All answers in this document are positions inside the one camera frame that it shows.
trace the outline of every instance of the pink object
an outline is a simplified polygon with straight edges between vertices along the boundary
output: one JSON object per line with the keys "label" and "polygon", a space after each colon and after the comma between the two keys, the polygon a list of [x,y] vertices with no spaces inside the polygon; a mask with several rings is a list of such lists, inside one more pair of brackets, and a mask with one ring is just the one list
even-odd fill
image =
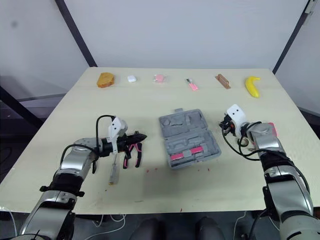
{"label": "pink object", "polygon": [[192,82],[192,79],[187,78],[186,81],[189,83],[189,86],[190,86],[190,88],[192,89],[192,91],[198,90],[197,85],[195,85],[195,84]]}
{"label": "pink object", "polygon": [[272,135],[277,137],[278,134],[277,134],[277,131],[276,131],[275,124],[273,122],[269,122],[269,124],[272,126]]}
{"label": "pink object", "polygon": [[[198,147],[194,147],[194,148],[191,148],[190,149],[190,152],[191,154],[197,154],[197,153],[200,153],[202,152],[204,149],[202,146],[198,146]],[[177,153],[175,155],[171,155],[170,158],[171,158],[171,161],[174,161],[174,160],[178,160],[178,159],[183,159],[185,156],[183,153]]]}
{"label": "pink object", "polygon": [[202,146],[198,146],[198,147],[195,147],[195,148],[191,148],[190,151],[192,154],[197,154],[197,153],[200,153],[202,152],[204,149]]}
{"label": "pink object", "polygon": [[163,76],[162,74],[154,75],[154,81],[162,84],[165,81],[165,76]]}

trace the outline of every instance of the white wall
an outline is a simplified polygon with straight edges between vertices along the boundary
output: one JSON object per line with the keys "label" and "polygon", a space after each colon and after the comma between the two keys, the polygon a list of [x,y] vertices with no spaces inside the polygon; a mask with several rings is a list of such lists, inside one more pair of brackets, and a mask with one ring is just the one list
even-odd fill
{"label": "white wall", "polygon": [[307,0],[66,0],[98,66],[269,68]]}
{"label": "white wall", "polygon": [[54,0],[0,1],[0,83],[15,98],[66,93],[87,67]]}
{"label": "white wall", "polygon": [[[307,0],[65,0],[99,66],[269,68]],[[1,86],[63,94],[88,67],[54,0],[0,1]]]}
{"label": "white wall", "polygon": [[320,115],[320,2],[275,75],[298,107]]}

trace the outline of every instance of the screwdriver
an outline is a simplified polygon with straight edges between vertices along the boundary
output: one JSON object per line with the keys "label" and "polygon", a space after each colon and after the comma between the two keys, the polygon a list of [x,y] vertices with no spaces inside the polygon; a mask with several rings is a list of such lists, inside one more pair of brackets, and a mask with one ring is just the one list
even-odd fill
{"label": "screwdriver", "polygon": [[111,168],[111,174],[110,174],[110,178],[109,178],[109,185],[114,185],[117,183],[117,163],[116,163],[116,160],[117,160],[117,155],[116,154],[114,156],[114,161],[113,161],[113,164],[112,164],[112,168]]}

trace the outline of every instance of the black cable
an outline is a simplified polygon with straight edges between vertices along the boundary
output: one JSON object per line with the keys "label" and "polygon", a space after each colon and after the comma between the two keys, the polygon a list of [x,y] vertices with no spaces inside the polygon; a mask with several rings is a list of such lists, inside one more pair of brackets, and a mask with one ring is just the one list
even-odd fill
{"label": "black cable", "polygon": [[241,133],[241,138],[240,138],[240,140],[238,141],[238,145],[239,145],[239,152],[241,153],[241,155],[243,156],[243,157],[245,157],[245,155],[244,155],[244,153],[242,152],[242,150],[241,150],[241,147],[242,147],[242,140],[244,139],[244,136],[245,136],[245,133],[250,129],[250,128],[252,128],[253,126],[255,126],[255,125],[257,125],[257,124],[260,124],[261,123],[261,121],[256,121],[256,122],[254,122],[254,123],[252,123],[250,126],[247,126],[246,128],[245,128],[245,131],[244,131],[244,133],[242,134]]}
{"label": "black cable", "polygon": [[94,152],[97,156],[99,156],[99,153],[95,149],[93,149],[93,148],[91,148],[89,146],[82,145],[82,144],[71,144],[71,145],[66,146],[66,148],[63,150],[62,156],[61,156],[61,159],[60,159],[60,164],[63,162],[63,160],[65,158],[66,151],[71,147],[81,147],[81,148],[84,148],[84,149],[88,149],[91,152]]}
{"label": "black cable", "polygon": [[99,120],[102,118],[111,118],[111,121],[113,121],[116,117],[112,115],[101,115],[100,117],[97,118],[95,122],[95,142],[96,142],[96,148],[98,153],[100,152],[99,148]]}
{"label": "black cable", "polygon": [[[257,122],[254,122],[253,124],[251,124],[249,127],[246,128],[245,131],[247,131],[248,129],[250,129],[251,127],[253,127],[254,125],[256,124],[259,124],[261,123],[260,121],[257,121]],[[242,140],[244,138],[244,135],[241,135],[241,138],[240,140],[237,142],[238,143],[238,146],[239,146],[239,151],[237,151],[236,149],[234,149],[231,144],[228,142],[228,140],[226,139],[226,136],[224,134],[224,124],[222,124],[221,126],[221,131],[222,131],[222,136],[223,136],[223,139],[225,140],[225,142],[228,144],[228,146],[237,154],[239,154],[240,156],[244,157],[245,159],[247,160],[250,160],[250,161],[259,161],[260,159],[255,159],[255,158],[248,158],[249,156],[253,155],[253,154],[256,154],[256,153],[269,153],[269,154],[273,154],[273,155],[276,155],[282,159],[285,159],[285,160],[289,160],[289,162],[291,163],[291,166],[294,167],[294,169],[299,173],[300,177],[302,178],[303,182],[304,182],[304,185],[305,185],[305,188],[306,190],[310,193],[310,187],[309,187],[309,184],[307,182],[307,179],[306,177],[303,175],[303,173],[295,166],[295,164],[283,153],[281,152],[278,152],[278,151],[274,151],[274,150],[269,150],[269,149],[258,149],[258,150],[255,150],[249,154],[243,154],[242,150],[241,150],[241,147],[242,147]]]}
{"label": "black cable", "polygon": [[240,152],[238,152],[236,149],[234,149],[234,147],[231,146],[231,144],[228,142],[228,140],[227,140],[227,138],[226,138],[226,136],[225,136],[224,126],[225,126],[224,124],[222,124],[222,126],[221,126],[221,132],[222,132],[223,139],[224,139],[224,141],[226,142],[226,144],[228,144],[228,146],[229,146],[236,154],[238,154],[238,155],[240,155],[240,156],[242,156],[242,157],[244,157],[245,159],[250,160],[250,161],[260,161],[260,159],[248,158],[248,157],[244,156],[243,154],[241,154]]}
{"label": "black cable", "polygon": [[309,188],[309,184],[307,182],[306,177],[302,174],[302,172],[299,170],[299,168],[297,168],[295,165],[293,165],[294,169],[298,172],[298,174],[300,175],[300,177],[302,178],[305,188],[308,191],[308,193],[310,194],[310,188]]}
{"label": "black cable", "polygon": [[265,214],[267,211],[268,211],[268,209],[263,210],[263,211],[260,212],[260,213],[258,214],[258,216],[256,216],[256,218],[254,219],[253,224],[252,224],[252,226],[251,226],[251,230],[250,230],[250,233],[249,233],[248,240],[252,239],[252,237],[253,237],[253,235],[254,235],[254,230],[255,230],[255,227],[256,227],[256,225],[257,225],[258,220],[259,220],[259,219],[261,218],[261,216],[262,216],[263,214]]}
{"label": "black cable", "polygon": [[9,149],[9,154],[4,158],[2,159],[2,161],[0,161],[0,164],[3,164],[8,158],[10,158],[11,154],[12,154],[12,147],[10,146],[7,146],[7,147],[4,147],[3,149],[0,150],[0,153],[2,153],[3,151]]}
{"label": "black cable", "polygon": [[[10,146],[4,147],[3,149],[1,149],[1,150],[0,150],[0,153],[1,153],[2,151],[7,150],[7,149],[9,149],[9,154],[8,154],[4,159],[2,159],[2,161],[0,161],[0,165],[3,164],[8,158],[10,158],[10,156],[11,156],[11,154],[12,154],[12,147],[10,147]],[[1,168],[0,168],[0,170],[1,170],[0,176],[3,175],[3,174],[5,174],[5,173],[7,173],[8,171],[10,171],[11,168],[12,168],[12,166],[11,166],[11,167],[7,167],[7,168],[5,168],[5,169],[1,169]]]}

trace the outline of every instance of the white cable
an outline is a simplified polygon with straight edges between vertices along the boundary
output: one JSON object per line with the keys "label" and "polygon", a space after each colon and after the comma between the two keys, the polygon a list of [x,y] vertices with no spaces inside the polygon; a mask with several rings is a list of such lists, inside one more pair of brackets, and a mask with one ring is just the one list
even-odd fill
{"label": "white cable", "polygon": [[246,214],[247,214],[247,211],[244,211],[243,216],[238,217],[238,218],[235,220],[234,229],[233,229],[233,238],[232,238],[233,240],[235,240],[235,236],[236,236],[236,226],[237,226],[237,223],[238,223],[238,221],[239,221],[240,219],[243,219],[243,218],[246,216]]}
{"label": "white cable", "polygon": [[89,239],[91,239],[93,237],[96,237],[96,236],[99,236],[99,235],[110,234],[110,233],[113,233],[113,232],[121,230],[126,225],[126,215],[125,214],[122,214],[122,219],[121,220],[123,220],[123,224],[122,224],[121,227],[119,227],[117,229],[114,229],[114,230],[111,230],[111,231],[105,231],[105,232],[94,234],[92,236],[87,237],[85,240],[89,240]]}
{"label": "white cable", "polygon": [[278,231],[280,231],[279,228],[277,227],[277,225],[274,223],[274,221],[272,221],[272,219],[271,219],[270,216],[269,216],[269,219],[270,219],[272,225],[273,225]]}
{"label": "white cable", "polygon": [[96,224],[96,221],[92,221],[92,223],[95,225],[96,228],[99,228],[102,224],[103,219],[104,219],[104,215],[101,216],[101,220],[100,220],[99,224]]}
{"label": "white cable", "polygon": [[116,223],[121,222],[126,216],[127,216],[127,214],[123,214],[121,219],[116,220],[116,219],[114,219],[114,217],[110,214],[110,218],[111,218],[114,222],[116,222]]}
{"label": "white cable", "polygon": [[15,218],[14,218],[14,215],[12,214],[12,212],[8,208],[6,208],[4,206],[0,206],[0,210],[6,211],[6,212],[8,212],[10,214],[10,216],[12,218],[12,222],[13,222],[15,237],[18,236],[16,221],[15,221]]}

